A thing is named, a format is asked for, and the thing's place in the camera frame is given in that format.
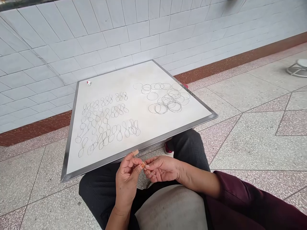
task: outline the white tiled wall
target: white tiled wall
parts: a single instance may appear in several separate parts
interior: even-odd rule
[[[0,133],[72,108],[76,82],[176,75],[307,31],[306,0],[59,0],[0,13]]]

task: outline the finger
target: finger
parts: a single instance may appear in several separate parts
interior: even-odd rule
[[[143,164],[140,164],[140,165],[138,165],[137,167],[135,167],[135,169],[132,171],[130,178],[131,178],[131,180],[133,180],[135,183],[138,182],[138,177],[139,177],[139,175],[140,175],[140,173],[141,173],[141,171],[142,171],[143,168],[144,168],[144,165],[143,165]]]

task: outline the tile grout line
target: tile grout line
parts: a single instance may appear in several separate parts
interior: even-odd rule
[[[219,150],[221,149],[221,147],[223,146],[223,144],[225,143],[226,139],[228,138],[228,136],[230,135],[230,133],[232,132],[233,128],[237,125],[238,121],[240,120],[240,118],[242,117],[243,113],[240,114],[239,119],[236,121],[236,123],[234,124],[234,126],[231,128],[229,134],[227,135],[227,137],[225,138],[225,140],[223,141],[223,143],[221,144],[221,146],[219,147],[219,149],[217,150],[215,156],[213,157],[212,161],[210,162],[209,166],[211,165],[211,163],[213,162],[213,160],[215,159],[216,155],[218,154]]]
[[[290,198],[291,196],[295,195],[296,193],[299,193],[300,191],[302,191],[303,189],[307,188],[307,186],[301,188],[300,190],[296,191],[295,193],[291,194],[290,196],[286,197],[285,199],[283,199],[284,201],[288,198]]]
[[[24,214],[23,214],[23,216],[22,216],[22,219],[21,219],[19,228],[21,227],[22,222],[23,222],[23,219],[24,219],[24,217],[25,217],[25,215],[26,215],[27,207],[28,207],[28,204],[29,204],[29,201],[30,201],[30,198],[31,198],[31,194],[32,194],[32,191],[33,191],[33,188],[34,188],[34,185],[35,185],[35,181],[36,181],[36,178],[37,178],[37,175],[38,175],[39,168],[40,168],[41,163],[42,163],[42,161],[43,161],[43,157],[44,157],[44,154],[45,154],[45,150],[46,150],[46,146],[45,146],[45,148],[44,148],[44,152],[43,152],[43,154],[42,154],[42,158],[41,158],[41,161],[40,161],[39,166],[38,166],[38,169],[37,169],[37,173],[36,173],[35,180],[34,180],[34,183],[33,183],[33,186],[32,186],[31,192],[30,192],[30,195],[29,195],[29,199],[28,199],[27,205],[25,205],[25,206],[26,206],[26,209],[25,209],[25,212],[24,212]]]
[[[278,132],[278,130],[279,130],[279,126],[280,126],[280,124],[281,124],[281,122],[282,122],[282,120],[283,120],[283,118],[284,118],[284,116],[285,116],[286,109],[287,109],[287,107],[288,107],[288,104],[289,104],[289,101],[290,101],[290,99],[291,99],[291,96],[292,96],[292,92],[290,93],[290,97],[289,97],[289,100],[288,100],[288,102],[287,102],[287,104],[286,104],[286,107],[285,107],[285,109],[284,109],[284,113],[282,114],[281,120],[280,120],[280,122],[279,122],[279,124],[278,124],[278,127],[277,127],[277,129],[276,129],[275,136],[276,136],[276,134],[277,134],[277,132]]]

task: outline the gray floor tile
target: gray floor tile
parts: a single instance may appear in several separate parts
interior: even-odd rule
[[[302,189],[298,193],[290,196],[285,200],[287,203],[297,207],[302,213],[307,215],[307,188]]]
[[[81,177],[60,183],[67,139],[46,146],[30,203],[80,182]]]
[[[250,73],[289,91],[293,91],[307,85],[307,78],[291,76],[286,72],[286,68],[289,66],[289,62],[279,60],[248,71],[247,73]]]
[[[45,147],[0,162],[0,215],[28,203]]]
[[[306,171],[307,136],[275,136],[282,115],[282,111],[244,113],[211,168]]]
[[[20,229],[101,229],[78,190],[74,185],[29,204]]]
[[[285,89],[247,73],[215,83],[207,88],[242,112],[288,93]]]
[[[218,114],[218,118],[195,127],[194,130],[197,132],[241,113],[235,107],[207,88],[198,89],[193,93]]]
[[[307,110],[307,91],[293,92],[286,110]]]
[[[307,185],[307,172],[221,170],[257,188],[285,199]]]

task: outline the floor tile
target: floor tile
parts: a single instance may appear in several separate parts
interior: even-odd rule
[[[304,188],[298,193],[295,193],[294,195],[285,199],[285,201],[294,205],[298,208],[298,210],[307,215],[307,188]]]
[[[269,101],[256,108],[248,110],[247,112],[270,112],[270,111],[284,111],[289,101],[291,94],[286,94],[272,101]]]
[[[275,136],[283,112],[244,113],[212,169],[307,171],[307,136]]]
[[[28,203],[45,147],[0,162],[0,215]]]
[[[46,146],[31,194],[30,203],[80,182],[82,177],[60,183],[66,141],[67,139],[65,138]]]
[[[307,91],[293,92],[286,110],[307,110]]]
[[[68,136],[68,131],[69,126],[7,147],[6,151],[0,154],[0,161],[66,138]]]
[[[247,73],[215,83],[207,88],[241,112],[288,93],[285,89]]]
[[[217,118],[195,127],[194,130],[197,132],[241,113],[235,107],[230,105],[228,102],[220,98],[206,87],[198,89],[193,93],[218,114]]]
[[[285,111],[276,135],[307,135],[307,110]]]
[[[307,86],[297,89],[295,92],[307,91]]]
[[[288,67],[288,62],[280,60],[251,70],[247,73],[289,91],[293,91],[307,85],[307,78],[291,76],[286,72],[286,68]]]
[[[0,217],[1,230],[19,230],[26,207],[22,207]]]
[[[78,191],[74,185],[29,204],[20,229],[101,229]]]
[[[280,199],[285,199],[307,185],[307,172],[221,170],[236,176]]]
[[[200,131],[202,142],[204,143],[205,153],[210,164],[222,146],[223,142],[235,126],[241,115],[229,118],[203,131]]]

